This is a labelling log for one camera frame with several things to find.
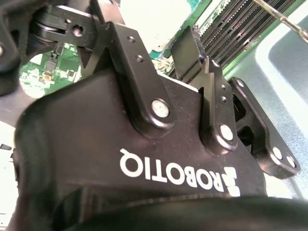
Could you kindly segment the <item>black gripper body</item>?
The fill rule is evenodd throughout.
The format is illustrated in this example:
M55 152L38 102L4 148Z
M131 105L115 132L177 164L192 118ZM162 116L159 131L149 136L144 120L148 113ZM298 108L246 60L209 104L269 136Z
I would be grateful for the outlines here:
M166 78L177 115L151 139L132 125L106 69L31 104L15 131L12 231L305 231L308 204L266 194L265 174L300 171L247 88L232 78L220 122L233 151L200 137L201 94Z

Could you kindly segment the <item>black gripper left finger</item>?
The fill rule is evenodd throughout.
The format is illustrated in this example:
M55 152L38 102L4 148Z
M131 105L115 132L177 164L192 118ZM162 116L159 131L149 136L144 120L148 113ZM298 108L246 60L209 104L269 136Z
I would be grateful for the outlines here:
M141 134L166 135L176 113L138 32L125 25L113 0L3 0L0 3L0 93L19 86L19 70L64 42L78 47L91 76L111 58L132 124Z

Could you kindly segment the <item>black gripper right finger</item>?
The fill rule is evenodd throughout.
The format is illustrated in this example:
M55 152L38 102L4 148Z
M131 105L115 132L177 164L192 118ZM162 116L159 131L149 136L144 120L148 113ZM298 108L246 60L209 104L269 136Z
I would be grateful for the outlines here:
M268 175L287 179L301 167L248 86L226 80L221 65L208 56L198 27L188 26L171 47L177 80L202 95L200 137L213 153L247 150Z

